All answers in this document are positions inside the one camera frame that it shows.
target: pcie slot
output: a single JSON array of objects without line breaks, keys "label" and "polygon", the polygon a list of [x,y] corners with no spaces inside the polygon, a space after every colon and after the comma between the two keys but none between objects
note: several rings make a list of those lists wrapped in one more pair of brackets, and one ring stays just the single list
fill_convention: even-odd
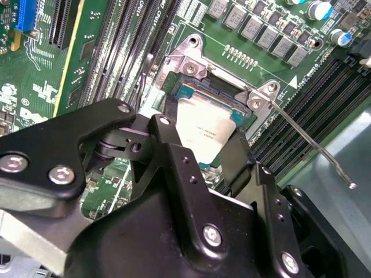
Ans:
[{"label": "pcie slot", "polygon": [[[342,71],[338,75],[331,76],[332,81],[330,81],[331,85],[326,87],[324,91],[320,93],[318,96],[311,96],[311,99],[308,100],[301,109],[295,114],[293,119],[297,122],[297,124],[301,127],[303,127],[312,117],[314,114],[316,114],[317,109],[322,107],[323,103],[325,103],[328,99],[330,99],[335,92],[340,88],[340,86],[346,81],[348,78],[348,74],[350,74],[352,71],[350,69],[347,69],[345,71]],[[283,123],[283,128],[281,130],[281,133],[284,135],[281,137],[281,139],[276,142],[273,145],[270,145],[268,149],[265,149],[263,152],[260,153],[258,159],[263,157],[271,157],[273,153],[278,152],[281,148],[283,148],[287,142],[291,140],[292,137],[296,135],[295,132],[287,132],[287,130],[291,130],[291,126],[288,123]]]},{"label": "pcie slot", "polygon": [[[368,86],[363,92],[366,92],[367,90],[371,90],[371,86]],[[353,101],[351,104],[349,104],[345,109],[348,111],[353,111],[356,107],[358,107],[366,98],[368,97],[368,94],[363,93],[360,98],[357,98],[355,101]],[[344,113],[339,113],[338,117],[333,119],[330,124],[328,124],[327,130],[323,129],[316,137],[315,140],[318,142],[321,142],[326,138],[328,135],[328,130],[333,130],[335,127],[337,127],[348,115]],[[299,162],[301,161],[301,158],[309,153],[312,150],[312,147],[308,144],[305,144],[306,147],[304,147],[303,150],[298,150],[295,152],[292,156],[292,158],[289,158],[288,163],[284,168],[275,169],[276,172],[276,178],[277,180],[280,180],[283,178],[290,170]]]},{"label": "pcie slot", "polygon": [[92,58],[88,79],[84,88],[85,93],[81,97],[79,107],[91,104],[94,100],[104,66],[110,56],[110,50],[127,3],[128,0],[110,1],[110,5],[105,13],[104,25],[100,32],[99,43]]},{"label": "pcie slot", "polygon": [[[99,91],[97,92],[94,101],[100,101],[112,97],[112,84],[114,84],[114,80],[116,80],[118,68],[122,68],[126,64],[130,49],[132,48],[131,41],[133,41],[137,35],[137,30],[143,21],[147,7],[148,1],[130,1],[129,6],[126,9],[125,17],[120,24],[119,34],[104,69],[104,74],[99,85]],[[130,26],[132,26],[131,23],[133,22],[135,15],[137,15],[135,28],[130,31]]]},{"label": "pcie slot", "polygon": [[21,32],[31,31],[35,25],[37,0],[20,0],[16,28]]},{"label": "pcie slot", "polygon": [[70,45],[79,2],[79,0],[56,0],[49,34],[51,45],[59,49],[65,49]]},{"label": "pcie slot", "polygon": [[[363,80],[362,78],[360,78],[359,76],[353,80],[348,86],[347,88],[350,88],[350,89],[347,89],[345,91],[345,93],[342,93],[342,94],[336,94],[337,93],[337,90],[341,87],[341,86],[344,86],[344,82],[341,82],[339,81],[339,84],[337,86],[337,88],[332,91],[332,96],[336,96],[335,100],[328,100],[327,101],[322,101],[322,103],[318,104],[317,107],[319,108],[322,108],[322,107],[326,107],[322,112],[320,112],[319,115],[316,115],[318,114],[319,111],[321,111],[320,109],[316,109],[314,110],[315,113],[312,113],[311,114],[311,118],[310,119],[314,119],[314,120],[308,120],[308,119],[305,119],[305,117],[302,119],[302,122],[305,121],[305,124],[301,124],[302,127],[304,128],[304,130],[310,134],[313,138],[315,138],[316,140],[318,139],[317,138],[317,135],[318,135],[318,132],[316,134],[316,131],[320,130],[321,127],[324,125],[325,122],[327,122],[329,119],[331,119],[334,115],[334,109],[333,107],[336,107],[335,111],[337,111],[339,109],[340,106],[342,106],[350,97],[352,97],[352,95],[354,94],[354,92],[357,92],[357,90],[359,89],[359,87],[362,85],[363,83]],[[290,141],[286,141],[286,145],[288,146],[293,146],[293,148],[296,148],[296,149],[300,149],[304,144],[306,144],[306,141],[304,141],[304,139],[302,139],[300,136],[297,135],[297,133],[295,132],[295,130],[293,130],[293,128],[290,129],[291,133],[292,134],[295,134],[295,138],[296,140],[294,142],[290,142]],[[284,160],[287,160],[288,159],[288,156],[291,156],[292,155],[292,148],[286,148],[285,151],[283,153],[279,153],[277,152],[277,154],[275,156],[266,156],[267,158],[269,158],[269,162],[267,162],[269,165],[270,165],[270,168],[272,171],[275,171],[277,170],[277,168],[279,167],[279,165],[282,163],[282,161]]]},{"label": "pcie slot", "polygon": [[143,21],[140,27],[140,31],[135,40],[133,49],[131,50],[130,56],[121,73],[120,83],[115,88],[114,97],[116,98],[121,98],[121,99],[124,98],[124,95],[123,95],[124,87],[126,83],[128,82],[129,75],[132,73],[132,69],[134,67],[135,62],[139,58],[139,55],[141,52],[143,52],[143,54],[148,53],[148,50],[146,51],[146,46],[148,44],[150,44],[151,46],[151,39],[153,39],[151,36],[151,28],[154,27],[154,19],[155,19],[155,16],[157,15],[157,11],[159,9],[160,4],[161,4],[161,0],[152,0],[151,7],[149,11],[147,11],[146,19]]},{"label": "pcie slot", "polygon": [[[322,74],[314,77],[314,80],[311,82],[311,85],[309,85],[308,89],[306,89],[304,92],[301,92],[299,96],[294,97],[294,99],[289,103],[289,105],[285,108],[286,113],[288,113],[291,117],[297,114],[299,110],[302,109],[303,105],[307,103],[307,101],[313,97],[315,93],[318,92],[322,84],[324,84],[324,82],[333,75],[339,66],[341,66],[341,64],[336,60],[332,60],[329,64],[325,65],[325,68],[321,71]],[[286,124],[283,117],[277,117],[270,128],[266,130],[262,137],[259,138],[257,143],[252,146],[252,151],[258,159],[261,157],[261,153],[268,148],[268,146],[274,141],[275,137],[283,130]]]}]

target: screw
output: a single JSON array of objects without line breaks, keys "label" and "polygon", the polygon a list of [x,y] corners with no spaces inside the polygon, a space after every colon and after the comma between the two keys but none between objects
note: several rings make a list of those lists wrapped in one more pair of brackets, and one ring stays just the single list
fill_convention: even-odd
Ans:
[{"label": "screw", "polygon": [[130,112],[130,109],[129,107],[127,107],[125,104],[122,104],[118,107],[118,109],[124,113],[129,113]]},{"label": "screw", "polygon": [[0,159],[0,169],[7,173],[22,172],[27,166],[27,159],[20,155],[6,155]]},{"label": "screw", "polygon": [[187,67],[187,73],[193,74],[194,72],[195,72],[195,68],[193,65],[190,65],[189,67]]},{"label": "screw", "polygon": [[253,108],[254,108],[254,109],[258,109],[259,106],[260,106],[260,101],[254,101],[254,102],[253,102]]},{"label": "screw", "polygon": [[160,117],[160,122],[162,122],[165,125],[169,125],[170,121],[165,117]]},{"label": "screw", "polygon": [[221,234],[216,228],[210,225],[205,226],[203,236],[211,246],[217,247],[221,245]]},{"label": "screw", "polygon": [[268,174],[268,175],[271,174],[271,172],[269,171],[268,168],[266,168],[266,167],[263,166],[262,169],[263,169],[263,171],[264,171],[266,174]]},{"label": "screw", "polygon": [[74,181],[75,173],[67,166],[57,166],[50,170],[49,179],[55,184],[66,185]]},{"label": "screw", "polygon": [[294,192],[295,192],[295,194],[296,194],[297,196],[299,196],[299,197],[303,197],[303,194],[302,194],[302,192],[300,191],[299,188],[294,188],[293,190],[294,190]]},{"label": "screw", "polygon": [[297,265],[295,259],[289,253],[282,253],[282,261],[289,272],[291,272],[292,274],[299,273],[299,266]]},{"label": "screw", "polygon": [[268,91],[269,92],[275,92],[275,91],[277,91],[277,84],[276,83],[272,83],[272,84],[269,84],[269,86],[268,86]]}]

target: gray metal panel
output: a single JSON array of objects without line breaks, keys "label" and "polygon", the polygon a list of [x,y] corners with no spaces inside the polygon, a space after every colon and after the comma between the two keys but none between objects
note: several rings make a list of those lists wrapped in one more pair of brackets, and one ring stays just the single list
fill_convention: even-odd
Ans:
[{"label": "gray metal panel", "polygon": [[301,188],[371,271],[371,106],[326,149],[358,185],[348,189],[329,162],[317,155],[287,184]]}]

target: integrated circuit chip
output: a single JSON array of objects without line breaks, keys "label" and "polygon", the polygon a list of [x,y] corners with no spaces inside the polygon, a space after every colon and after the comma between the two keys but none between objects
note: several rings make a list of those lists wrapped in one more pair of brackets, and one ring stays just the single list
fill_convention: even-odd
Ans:
[{"label": "integrated circuit chip", "polygon": [[297,67],[304,60],[304,58],[306,57],[307,54],[308,54],[308,52],[304,48],[299,46],[291,54],[291,56],[288,58],[288,60],[286,62],[289,65],[292,65],[293,67]]},{"label": "integrated circuit chip", "polygon": [[253,9],[253,13],[257,16],[261,16],[261,13],[263,12],[264,8],[267,6],[267,4],[263,1],[258,1],[256,3],[255,8]]},{"label": "integrated circuit chip", "polygon": [[81,91],[82,91],[81,86],[77,87],[75,90],[72,91],[72,93],[70,94],[70,98],[68,99],[68,106],[69,107],[76,102],[76,100],[79,98],[79,96],[81,94]]},{"label": "integrated circuit chip", "polygon": [[297,25],[294,22],[289,21],[286,27],[283,29],[283,33],[287,36],[291,36],[292,31],[294,31],[296,27]]},{"label": "integrated circuit chip", "polygon": [[292,47],[292,45],[293,42],[290,41],[286,36],[283,36],[272,50],[272,54],[276,55],[277,57],[283,58]]},{"label": "integrated circuit chip", "polygon": [[300,43],[301,45],[304,45],[310,36],[311,34],[308,31],[304,31],[303,33],[301,33],[299,39],[297,39],[297,42]]},{"label": "integrated circuit chip", "polygon": [[348,31],[350,30],[350,28],[357,24],[357,21],[358,16],[355,13],[348,13],[340,22],[339,26]]},{"label": "integrated circuit chip", "polygon": [[275,10],[271,17],[269,18],[268,23],[273,26],[276,26],[277,22],[281,19],[281,17],[282,14],[279,11]]},{"label": "integrated circuit chip", "polygon": [[246,23],[245,28],[243,28],[241,35],[252,41],[262,25],[263,22],[260,19],[258,19],[256,16],[252,16]]},{"label": "integrated circuit chip", "polygon": [[213,0],[209,7],[208,14],[215,19],[219,19],[223,15],[227,5],[228,0]]},{"label": "integrated circuit chip", "polygon": [[246,11],[240,5],[234,5],[231,9],[230,13],[228,14],[227,18],[224,21],[224,24],[235,30],[237,26],[241,23]]},{"label": "integrated circuit chip", "polygon": [[278,31],[268,26],[261,35],[260,39],[257,41],[257,44],[265,49],[268,49],[272,45],[277,35]]},{"label": "integrated circuit chip", "polygon": [[91,40],[89,42],[85,42],[82,46],[82,50],[81,50],[81,53],[80,53],[80,61],[86,59],[86,58],[89,58],[92,53],[93,53],[93,50],[94,50],[94,44],[95,44],[95,40]]},{"label": "integrated circuit chip", "polygon": [[353,11],[359,13],[365,6],[367,5],[366,0],[359,0],[357,4],[355,4]]}]

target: black expansion slot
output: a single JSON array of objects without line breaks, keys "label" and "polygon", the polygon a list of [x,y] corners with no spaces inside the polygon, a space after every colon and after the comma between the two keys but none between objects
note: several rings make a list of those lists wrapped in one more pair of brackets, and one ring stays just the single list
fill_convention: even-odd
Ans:
[{"label": "black expansion slot", "polygon": [[49,43],[59,49],[69,47],[75,26],[79,0],[56,0]]},{"label": "black expansion slot", "polygon": [[[130,43],[126,45],[126,39],[128,35],[130,35],[130,40],[137,36],[137,29],[143,21],[143,17],[146,14],[147,7],[148,1],[130,1],[128,8],[126,9],[124,18],[121,21],[119,33],[115,39],[114,46],[110,53],[110,58],[108,59],[107,64],[104,68],[103,76],[99,84],[99,91],[95,95],[94,102],[101,101],[107,97],[112,97],[111,92],[108,92],[109,95],[106,95],[106,93],[107,91],[111,91],[111,89],[109,89],[109,82],[112,82],[112,79],[115,78],[114,76],[112,76],[115,64],[126,64],[126,61],[128,59],[127,53],[129,53],[131,49]],[[135,29],[129,34],[131,23],[133,22],[134,16],[137,14],[138,10],[140,11],[140,13],[137,16]],[[120,52],[124,53],[123,56],[118,59]]]},{"label": "black expansion slot", "polygon": [[[317,142],[324,140],[371,94],[370,77],[361,66],[334,51],[314,76],[285,107],[285,111]],[[311,146],[278,116],[252,146],[257,160],[282,179],[312,151]]]},{"label": "black expansion slot", "polygon": [[151,6],[146,13],[146,17],[140,26],[139,34],[133,45],[133,49],[130,51],[129,58],[125,64],[125,67],[121,73],[120,83],[115,89],[114,97],[121,98],[123,93],[123,88],[128,81],[131,70],[134,67],[134,64],[139,56],[139,54],[144,50],[144,46],[148,44],[151,40],[150,31],[154,23],[155,16],[161,4],[162,0],[152,0]]}]

